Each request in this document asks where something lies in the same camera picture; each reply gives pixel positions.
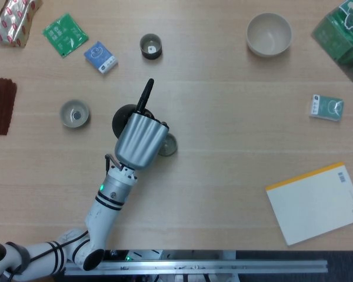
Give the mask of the left robot hand grey black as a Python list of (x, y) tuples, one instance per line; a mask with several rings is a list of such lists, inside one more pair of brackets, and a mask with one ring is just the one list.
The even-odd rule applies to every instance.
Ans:
[(112, 120), (112, 130), (118, 141), (115, 157), (124, 166), (144, 170), (157, 156), (169, 126), (155, 118), (146, 108), (154, 80), (150, 78), (138, 103), (119, 108)]

